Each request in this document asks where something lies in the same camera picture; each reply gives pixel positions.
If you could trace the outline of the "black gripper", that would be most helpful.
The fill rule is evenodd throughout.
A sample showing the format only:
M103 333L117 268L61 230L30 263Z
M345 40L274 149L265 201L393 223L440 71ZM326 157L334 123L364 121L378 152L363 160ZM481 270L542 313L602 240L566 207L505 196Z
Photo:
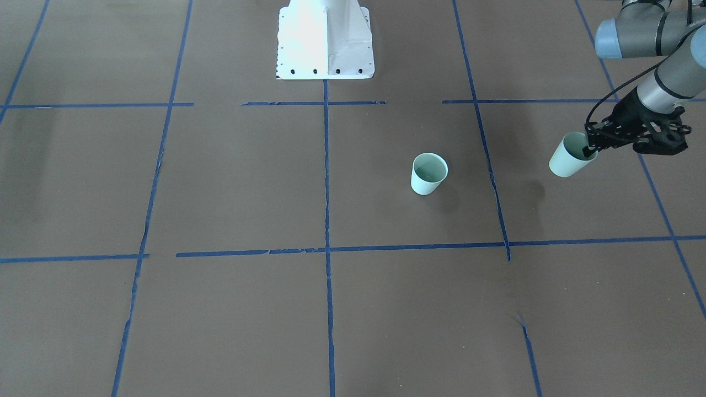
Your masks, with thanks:
M640 114L651 110L637 95L629 95L615 105L610 115L600 122L594 122L592 116L599 105L593 106L586 118L585 133L589 145L581 148L582 156L594 156L600 150L633 144L642 133Z

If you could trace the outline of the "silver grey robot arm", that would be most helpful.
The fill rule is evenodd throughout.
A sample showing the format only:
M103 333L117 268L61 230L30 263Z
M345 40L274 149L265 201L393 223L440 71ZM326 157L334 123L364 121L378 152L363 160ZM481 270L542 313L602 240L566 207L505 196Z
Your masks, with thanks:
M640 83L600 122L587 120L590 157L631 145L646 155L676 155L688 147L684 105L704 91L704 7L669 11L669 1L623 1L618 16L598 26L593 46L602 60L658 56Z

